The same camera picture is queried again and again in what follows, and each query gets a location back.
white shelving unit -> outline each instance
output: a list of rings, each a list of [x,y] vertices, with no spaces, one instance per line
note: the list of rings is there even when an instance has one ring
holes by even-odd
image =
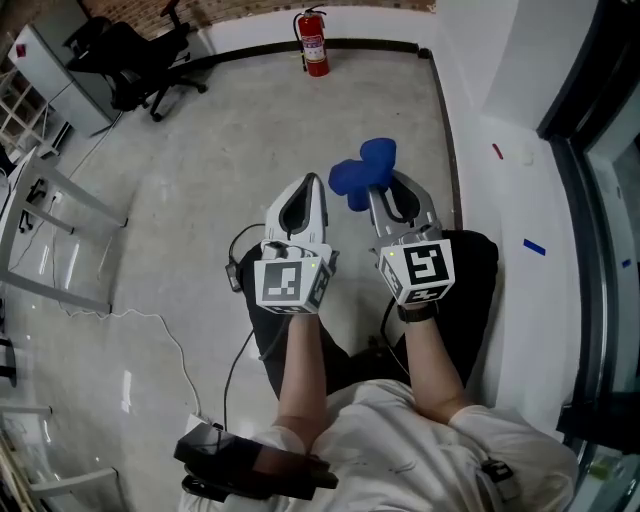
[[[56,146],[69,124],[7,58],[12,45],[13,39],[8,35],[0,44],[0,66],[4,70],[0,72],[0,142],[14,162],[35,146],[38,156],[57,156]]]

blue tape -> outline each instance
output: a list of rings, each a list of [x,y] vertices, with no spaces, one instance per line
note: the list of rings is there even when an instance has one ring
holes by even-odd
[[[524,239],[524,246],[538,254],[542,254],[543,256],[547,254],[547,250],[544,247],[540,247],[538,244],[534,244],[531,240],[527,240],[526,238]]]

red mark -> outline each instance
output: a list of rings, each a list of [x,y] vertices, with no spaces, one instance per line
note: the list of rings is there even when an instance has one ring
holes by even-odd
[[[503,158],[503,156],[502,156],[502,153],[500,152],[500,148],[498,147],[498,145],[497,145],[497,144],[491,144],[491,145],[493,146],[493,149],[495,149],[495,150],[496,150],[496,153],[498,153],[498,158],[499,158],[500,160],[504,160],[504,158]]]

metal frame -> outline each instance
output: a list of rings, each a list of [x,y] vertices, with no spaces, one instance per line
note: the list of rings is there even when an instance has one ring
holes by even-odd
[[[38,295],[42,295],[53,300],[109,314],[111,313],[112,307],[111,304],[107,302],[99,302],[86,297],[81,297],[73,293],[59,290],[53,286],[27,279],[26,277],[12,272],[9,268],[11,250],[13,248],[16,230],[18,229],[18,224],[20,223],[20,217],[22,216],[23,210],[27,210],[29,213],[40,217],[42,220],[47,221],[68,233],[74,232],[73,226],[49,215],[27,201],[30,186],[38,177],[42,177],[49,180],[51,183],[54,183],[60,188],[60,190],[66,192],[69,196],[76,199],[76,201],[88,206],[89,208],[97,210],[119,226],[126,226],[127,224],[127,218],[125,216],[118,215],[113,212],[111,208],[64,177],[51,165],[41,160],[35,154],[35,151],[35,149],[31,150],[31,152],[14,171],[15,175],[18,176],[17,182],[7,200],[4,216],[0,221],[0,281],[4,281],[13,286],[17,286],[18,288],[22,288],[23,290],[37,293]]]
[[[550,142],[571,211],[580,276],[582,341],[572,406],[612,391],[617,350],[613,241],[586,152],[640,80],[640,4],[600,0],[567,80],[538,128]],[[597,445],[566,435],[584,477]]]

blue object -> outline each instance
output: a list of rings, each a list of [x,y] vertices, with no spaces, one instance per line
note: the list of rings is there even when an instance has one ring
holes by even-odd
[[[391,184],[396,163],[396,142],[393,139],[371,139],[360,147],[362,160],[344,160],[331,168],[329,186],[339,196],[347,196],[354,212],[369,209],[367,189],[378,185],[386,190]]]
[[[547,250],[544,247],[540,247],[538,244],[534,244],[531,240],[524,239],[523,244],[527,249],[531,249],[533,252],[537,252],[538,254],[542,254],[543,256],[547,254]]]

